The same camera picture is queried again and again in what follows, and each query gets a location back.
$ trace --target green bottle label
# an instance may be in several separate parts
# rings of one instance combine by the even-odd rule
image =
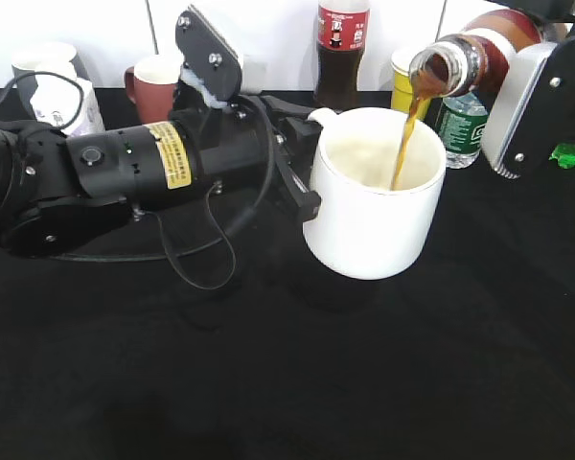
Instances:
[[[465,115],[443,103],[435,130],[447,151],[471,155],[481,149],[481,138],[487,123],[488,115]]]

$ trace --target cola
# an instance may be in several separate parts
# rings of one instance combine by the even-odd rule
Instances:
[[[357,106],[357,74],[368,31],[369,0],[321,0],[317,55],[318,105],[334,110]]]

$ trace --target black tablecloth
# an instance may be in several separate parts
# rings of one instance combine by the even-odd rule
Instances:
[[[99,99],[108,127],[137,123],[120,90]],[[20,115],[11,95],[0,117]],[[199,203],[171,220],[213,234]],[[234,243],[217,294],[167,263],[0,251],[0,459],[575,459],[575,170],[448,172],[424,254],[382,282],[328,271],[270,202]],[[222,251],[184,265],[218,274]]]

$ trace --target brown liquid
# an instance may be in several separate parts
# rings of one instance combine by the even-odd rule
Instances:
[[[434,59],[425,70],[421,70],[417,76],[411,78],[411,83],[413,85],[413,100],[411,101],[411,106],[409,108],[409,116],[404,124],[401,149],[399,150],[398,162],[396,164],[396,169],[394,170],[390,190],[396,190],[399,176],[403,171],[406,149],[415,129],[415,122],[417,121],[420,105],[425,104],[432,98],[436,98],[444,94],[447,91],[447,81],[447,66],[444,68],[444,65],[438,61],[435,62]]]
[[[357,106],[357,70],[364,49],[332,51],[317,45],[319,78],[315,87],[318,105],[334,110],[349,110]]]

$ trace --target white cup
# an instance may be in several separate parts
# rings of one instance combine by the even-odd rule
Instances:
[[[359,108],[336,115],[322,108],[310,120],[324,127],[310,179],[322,205],[318,217],[303,225],[311,252],[333,271],[359,280],[408,269],[422,253],[443,187],[443,142],[418,121],[398,191],[390,192],[405,114]]]
[[[77,53],[77,48],[69,43],[61,42],[36,43],[17,50],[12,55],[12,72],[16,77],[19,77],[22,74],[33,72],[42,62],[57,60],[72,63],[77,71],[77,76],[89,81],[89,76],[81,61],[81,57]],[[36,80],[32,77],[20,80],[17,83],[17,91],[19,92],[21,103],[31,116],[34,116],[35,112],[30,104],[30,99],[37,88]]]
[[[169,119],[182,65],[183,55],[153,55],[139,61],[124,73],[127,96],[136,104],[143,124]]]

